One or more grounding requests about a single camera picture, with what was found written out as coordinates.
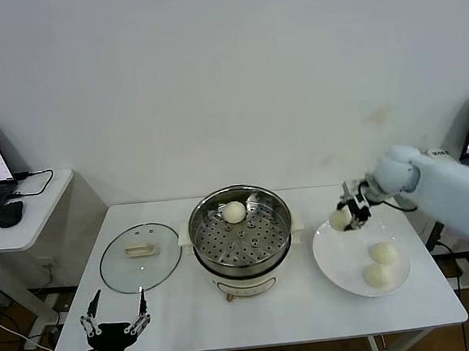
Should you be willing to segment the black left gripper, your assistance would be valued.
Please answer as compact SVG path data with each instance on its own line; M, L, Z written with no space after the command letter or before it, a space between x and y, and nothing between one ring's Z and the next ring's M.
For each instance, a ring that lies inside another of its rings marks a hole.
M150 323L147 302L142 287L139 288L139 312L135 320L126 323L102 323L97 325L96 312L100 300L100 290L89 302L87 312L80 317L80 325L88 339L89 346L95 351L125 351L131 346L131 336L140 336Z

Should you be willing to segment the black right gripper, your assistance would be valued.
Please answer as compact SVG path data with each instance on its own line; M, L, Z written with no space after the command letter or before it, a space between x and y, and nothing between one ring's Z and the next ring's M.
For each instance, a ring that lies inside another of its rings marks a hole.
M352 180L348 179L343 181L343 198L338 202L336 210L341 211L347 209L349 212L356 210L355 199L360 201L367 201L367 191L369 188L369 182L366 179ZM344 232L351 230L359 230L365 226L366 222L371 218L367 216L351 216L350 221L343 228Z

